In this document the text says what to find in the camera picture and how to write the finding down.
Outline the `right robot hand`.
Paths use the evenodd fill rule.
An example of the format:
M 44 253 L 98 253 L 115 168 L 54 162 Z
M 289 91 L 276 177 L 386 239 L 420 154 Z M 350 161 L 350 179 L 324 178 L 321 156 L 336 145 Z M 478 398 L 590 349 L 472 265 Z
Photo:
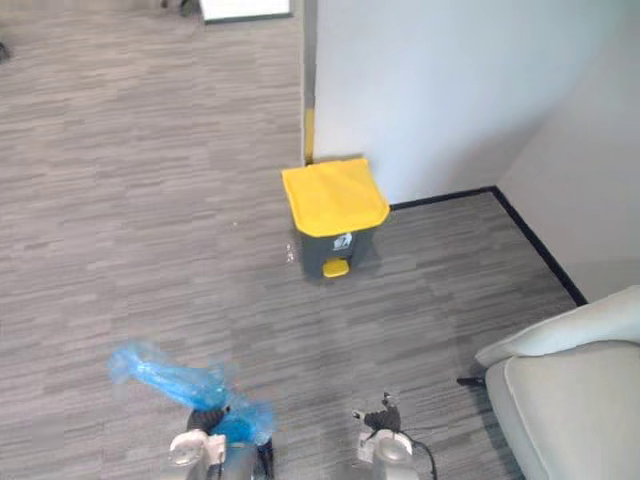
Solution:
M 401 414 L 390 392 L 383 393 L 381 404 L 383 408 L 377 411 L 353 410 L 352 417 L 369 428 L 373 434 L 381 430 L 400 433 L 402 430 Z

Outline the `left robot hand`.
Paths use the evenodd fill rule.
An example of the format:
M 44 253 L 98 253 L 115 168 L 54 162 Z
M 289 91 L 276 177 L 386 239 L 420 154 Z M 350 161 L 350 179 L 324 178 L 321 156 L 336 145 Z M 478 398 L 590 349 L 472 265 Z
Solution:
M 226 405 L 210 410 L 192 410 L 186 424 L 186 431 L 202 431 L 211 435 L 224 418 L 231 412 L 231 406 Z

